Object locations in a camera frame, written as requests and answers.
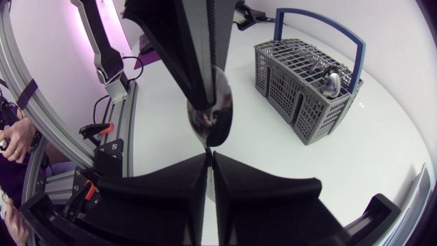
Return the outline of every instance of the black cable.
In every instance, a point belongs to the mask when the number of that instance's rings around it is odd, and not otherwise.
[[[104,110],[102,124],[104,124],[104,122],[107,120],[107,114],[108,114],[108,110],[109,110],[109,105],[111,105],[111,99],[108,100],[107,108]]]
[[[259,18],[257,19],[257,23],[263,23],[263,22],[266,22],[266,23],[273,23],[273,22],[275,22],[275,21],[276,21],[275,18],[268,18],[268,17],[259,17]]]
[[[4,81],[3,79],[0,79],[0,84],[6,88],[8,88],[8,85],[6,84],[6,81]]]
[[[107,97],[109,97],[109,95],[106,95],[106,96],[102,97],[101,99],[97,100],[96,104],[94,105],[94,112],[93,112],[93,122],[94,122],[94,124],[96,123],[96,107],[97,107],[97,104],[98,104],[101,100],[103,100],[103,99],[105,99],[105,98],[107,98]]]
[[[134,78],[134,79],[129,79],[129,80],[128,80],[128,83],[129,83],[129,82],[131,82],[131,81],[134,81],[135,79],[138,79],[138,78],[143,74],[143,71],[144,71],[144,64],[143,64],[143,61],[141,61],[141,59],[139,59],[138,57],[123,57],[123,59],[128,59],[128,58],[137,59],[137,60],[139,61],[139,63],[141,64],[141,72],[139,73],[139,75],[138,75],[136,78]]]

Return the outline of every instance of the orange clamp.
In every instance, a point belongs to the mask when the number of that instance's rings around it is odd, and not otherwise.
[[[89,191],[87,193],[87,195],[85,196],[85,199],[87,201],[90,201],[91,197],[94,195],[94,192],[96,192],[96,187],[94,186],[93,182],[87,180],[87,182],[85,182],[85,184],[87,183],[91,183],[91,188],[89,188]]]
[[[106,128],[106,129],[100,131],[100,134],[101,134],[102,136],[103,136],[103,135],[106,135],[106,134],[108,134],[108,133],[110,133],[110,132],[114,129],[114,124],[112,124],[112,122],[108,122],[108,123],[109,123],[108,128]]]

